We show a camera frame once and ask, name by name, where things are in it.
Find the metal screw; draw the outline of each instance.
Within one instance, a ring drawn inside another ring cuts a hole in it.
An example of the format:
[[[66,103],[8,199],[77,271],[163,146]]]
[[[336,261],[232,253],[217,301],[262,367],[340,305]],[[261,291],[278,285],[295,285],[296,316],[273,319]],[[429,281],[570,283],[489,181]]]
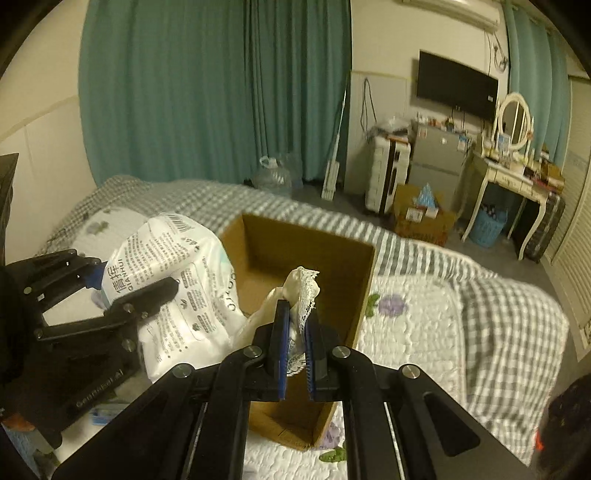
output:
[[[349,350],[344,345],[338,345],[333,348],[332,353],[336,358],[347,358],[351,354],[351,350]]]
[[[173,375],[177,378],[187,378],[192,371],[193,367],[189,364],[178,364],[173,367]]]
[[[260,347],[257,347],[256,345],[247,346],[243,350],[243,352],[244,352],[244,355],[246,355],[248,358],[256,358],[257,356],[262,355],[262,350],[260,349]]]
[[[404,365],[402,374],[407,378],[417,378],[421,374],[421,370],[416,365]]]
[[[129,338],[124,339],[123,342],[121,342],[121,346],[129,353],[135,350],[135,342]]]

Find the louvered door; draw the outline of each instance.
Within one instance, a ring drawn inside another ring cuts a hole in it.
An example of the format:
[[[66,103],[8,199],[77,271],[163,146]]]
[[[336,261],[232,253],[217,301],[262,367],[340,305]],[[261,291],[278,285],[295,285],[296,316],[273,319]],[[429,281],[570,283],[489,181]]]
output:
[[[591,320],[591,83],[572,80],[572,118],[564,164],[566,208],[548,248],[580,327]]]

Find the open cardboard box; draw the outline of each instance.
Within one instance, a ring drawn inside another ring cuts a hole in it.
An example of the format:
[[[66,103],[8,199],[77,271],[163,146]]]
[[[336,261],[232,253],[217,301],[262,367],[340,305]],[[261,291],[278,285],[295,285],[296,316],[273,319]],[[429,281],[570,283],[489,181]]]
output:
[[[267,294],[302,266],[318,270],[316,308],[321,323],[354,347],[371,285],[375,248],[363,242],[255,215],[241,215],[220,239],[236,271],[241,310],[250,315]],[[251,403],[250,428],[278,443],[305,450],[317,446],[335,404],[309,400],[306,372],[289,377],[278,403]]]
[[[421,193],[415,185],[398,185],[392,205],[392,227],[398,236],[413,238],[444,247],[449,232],[457,220],[457,213],[443,208],[428,209],[414,204]],[[434,192],[438,204],[443,203],[443,195]]]

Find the black tv screen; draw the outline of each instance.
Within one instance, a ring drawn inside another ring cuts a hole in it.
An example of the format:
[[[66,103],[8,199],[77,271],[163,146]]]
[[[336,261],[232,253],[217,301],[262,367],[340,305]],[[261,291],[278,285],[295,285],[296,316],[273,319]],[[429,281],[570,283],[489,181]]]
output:
[[[466,65],[421,50],[417,96],[493,121],[499,82]]]

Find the bottle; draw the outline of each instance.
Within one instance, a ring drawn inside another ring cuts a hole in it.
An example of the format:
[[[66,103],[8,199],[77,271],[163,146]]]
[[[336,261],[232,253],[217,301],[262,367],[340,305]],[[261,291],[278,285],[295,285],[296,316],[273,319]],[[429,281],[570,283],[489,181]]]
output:
[[[527,163],[527,167],[531,170],[534,170],[534,158],[535,158],[535,148],[532,148],[530,151],[530,159]]]
[[[262,157],[261,164],[252,184],[257,190],[274,193],[283,197],[291,197],[291,174],[287,167],[272,157]]]

